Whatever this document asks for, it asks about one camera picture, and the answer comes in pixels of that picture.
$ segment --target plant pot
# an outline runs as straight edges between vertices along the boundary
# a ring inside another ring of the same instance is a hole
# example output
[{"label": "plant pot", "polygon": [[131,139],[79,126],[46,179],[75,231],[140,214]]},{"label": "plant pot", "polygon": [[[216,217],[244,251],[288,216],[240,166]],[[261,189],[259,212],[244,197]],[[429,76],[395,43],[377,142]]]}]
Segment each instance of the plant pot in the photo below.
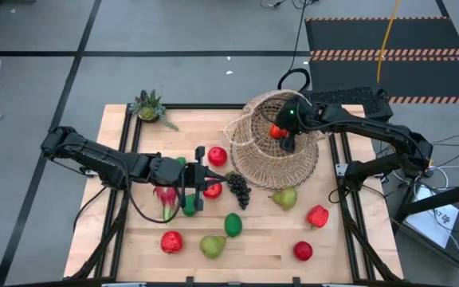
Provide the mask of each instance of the plant pot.
[{"label": "plant pot", "polygon": [[143,122],[148,123],[148,124],[153,124],[156,123],[159,120],[159,116],[155,116],[154,118],[151,119],[144,119],[142,118],[139,114],[137,115]]}]

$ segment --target wicker basket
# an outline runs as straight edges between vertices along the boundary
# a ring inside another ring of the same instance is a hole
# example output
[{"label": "wicker basket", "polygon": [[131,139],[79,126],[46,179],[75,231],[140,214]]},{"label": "wicker basket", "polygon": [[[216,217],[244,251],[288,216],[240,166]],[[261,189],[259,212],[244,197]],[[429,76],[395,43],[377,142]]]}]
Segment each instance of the wicker basket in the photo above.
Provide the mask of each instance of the wicker basket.
[{"label": "wicker basket", "polygon": [[276,191],[298,187],[315,170],[318,162],[318,132],[296,137],[293,153],[283,151],[269,131],[284,102],[298,92],[277,90],[253,98],[224,134],[230,143],[230,156],[236,172],[256,187]]}]

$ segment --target floor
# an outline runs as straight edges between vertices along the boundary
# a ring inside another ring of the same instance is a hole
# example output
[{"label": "floor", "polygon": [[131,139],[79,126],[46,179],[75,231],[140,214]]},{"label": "floor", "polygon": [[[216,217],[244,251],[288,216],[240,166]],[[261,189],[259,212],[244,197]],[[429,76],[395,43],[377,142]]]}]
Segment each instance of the floor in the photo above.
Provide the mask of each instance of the floor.
[{"label": "floor", "polygon": [[[259,2],[37,0],[0,6],[0,51],[51,52],[42,57],[15,53],[2,58],[0,263],[35,172],[39,144],[61,95],[68,96],[61,124],[75,126],[95,139],[104,105],[127,103],[143,88],[157,88],[167,103],[242,103],[274,89],[292,60],[289,53],[239,57],[220,52],[199,57],[192,52],[291,51],[300,11],[290,1],[278,10],[261,8]],[[100,8],[85,47],[81,45],[85,51],[183,52],[138,57],[92,53],[73,66],[94,3],[100,3]],[[459,33],[459,1],[444,3]],[[394,0],[320,0],[304,16],[386,17],[393,7]],[[403,0],[398,12],[398,16],[440,15],[435,0]],[[299,50],[308,50],[304,27]],[[306,60],[298,57],[294,66],[302,67]],[[69,74],[75,74],[75,80],[65,88]],[[302,79],[293,77],[284,87],[297,88],[301,83]],[[393,104],[392,109],[394,123],[410,126],[429,140],[459,134],[459,104]],[[459,147],[437,147],[435,164],[457,154]],[[449,177],[452,184],[459,184],[459,169],[450,170]],[[384,188],[391,192],[396,186],[392,179]],[[7,285],[62,278],[83,187],[81,177],[46,164]],[[391,197],[392,214],[400,199],[400,192]],[[459,286],[459,269],[401,232],[396,242],[408,280]]]}]

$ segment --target yellow cable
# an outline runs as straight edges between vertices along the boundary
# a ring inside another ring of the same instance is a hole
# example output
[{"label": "yellow cable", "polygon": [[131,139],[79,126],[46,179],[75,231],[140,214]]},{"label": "yellow cable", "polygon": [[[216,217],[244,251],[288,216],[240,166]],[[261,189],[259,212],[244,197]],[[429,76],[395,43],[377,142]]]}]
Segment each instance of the yellow cable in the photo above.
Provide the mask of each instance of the yellow cable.
[{"label": "yellow cable", "polygon": [[383,50],[386,48],[387,38],[389,37],[389,32],[390,32],[390,28],[392,27],[392,22],[396,18],[396,12],[398,12],[399,2],[400,0],[396,0],[396,6],[394,6],[394,11],[392,12],[392,16],[390,17],[389,25],[386,31],[386,36],[383,38],[382,49],[380,50],[380,56],[379,56],[379,68],[376,71],[376,82],[377,83],[380,82],[380,68],[382,67]]}]

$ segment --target red fruit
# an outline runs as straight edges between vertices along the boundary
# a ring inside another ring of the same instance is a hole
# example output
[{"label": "red fruit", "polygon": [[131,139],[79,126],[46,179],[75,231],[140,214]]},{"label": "red fruit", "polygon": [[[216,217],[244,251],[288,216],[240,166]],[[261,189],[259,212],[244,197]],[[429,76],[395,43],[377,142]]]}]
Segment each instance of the red fruit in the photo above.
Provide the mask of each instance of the red fruit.
[{"label": "red fruit", "polygon": [[176,231],[167,231],[160,239],[160,248],[167,254],[178,253],[182,247],[182,235]]},{"label": "red fruit", "polygon": [[206,191],[203,191],[203,195],[205,195],[208,199],[216,199],[222,193],[222,184],[215,183],[213,186],[208,187]]},{"label": "red fruit", "polygon": [[298,242],[293,247],[293,254],[301,261],[307,261],[312,256],[312,247],[307,242]]},{"label": "red fruit", "polygon": [[318,228],[324,227],[328,220],[328,210],[323,206],[318,205],[313,207],[306,216],[306,221]]},{"label": "red fruit", "polygon": [[282,136],[287,136],[288,135],[288,131],[282,130],[279,127],[277,127],[275,124],[272,124],[272,127],[270,128],[270,133],[269,134],[270,134],[271,138],[273,138],[275,140],[278,140]]},{"label": "red fruit", "polygon": [[208,161],[216,167],[220,167],[228,160],[228,154],[222,147],[212,147],[208,151]]}]

